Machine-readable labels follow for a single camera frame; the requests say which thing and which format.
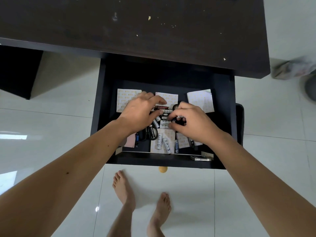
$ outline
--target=hand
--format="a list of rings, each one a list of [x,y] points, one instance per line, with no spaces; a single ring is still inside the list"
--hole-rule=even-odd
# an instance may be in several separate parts
[[[156,110],[150,114],[152,108],[158,103],[166,104],[167,102],[161,96],[154,96],[151,92],[143,91],[129,101],[117,120],[124,123],[130,135],[136,133],[149,126],[157,116],[162,115],[162,110]]]
[[[222,132],[198,106],[181,102],[178,109],[169,114],[168,120],[176,116],[184,116],[186,125],[182,126],[170,123],[169,128],[180,132],[194,141],[209,145],[209,142]]]

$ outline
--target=open drawer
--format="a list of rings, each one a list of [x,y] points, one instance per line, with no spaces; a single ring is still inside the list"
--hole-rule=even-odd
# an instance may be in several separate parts
[[[207,115],[219,128],[237,138],[235,78],[232,71],[109,54],[101,59],[91,135],[120,115],[116,112],[118,88],[178,94],[179,102],[188,102],[188,92],[211,89],[215,112]],[[224,169],[216,155],[213,161],[190,158],[191,155],[201,155],[201,151],[214,153],[206,145],[201,145],[195,150],[179,149],[179,154],[174,155],[154,154],[150,153],[150,141],[146,140],[140,142],[137,148],[123,147],[123,152],[113,155],[108,163]]]

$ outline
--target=bare foot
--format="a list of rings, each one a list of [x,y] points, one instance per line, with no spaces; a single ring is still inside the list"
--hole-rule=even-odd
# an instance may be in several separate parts
[[[122,204],[129,205],[134,211],[136,207],[134,192],[123,171],[115,173],[112,187]]]
[[[152,236],[152,233],[166,222],[169,213],[171,211],[170,198],[166,192],[162,192],[160,198],[157,202],[156,210],[152,215],[148,227],[147,227],[147,235]]]

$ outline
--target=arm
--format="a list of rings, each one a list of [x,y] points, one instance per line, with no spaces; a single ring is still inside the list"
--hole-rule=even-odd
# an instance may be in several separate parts
[[[0,196],[0,236],[51,236],[93,178],[129,135],[150,125],[166,101],[142,92],[117,120]]]
[[[186,126],[170,128],[208,145],[222,161],[271,237],[315,236],[316,208],[220,130],[201,108],[182,102],[170,114]]]

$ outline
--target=phone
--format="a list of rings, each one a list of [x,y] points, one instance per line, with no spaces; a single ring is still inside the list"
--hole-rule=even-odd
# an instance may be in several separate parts
[[[204,156],[190,156],[192,160],[196,160],[196,161],[212,161],[211,158],[207,158]]]

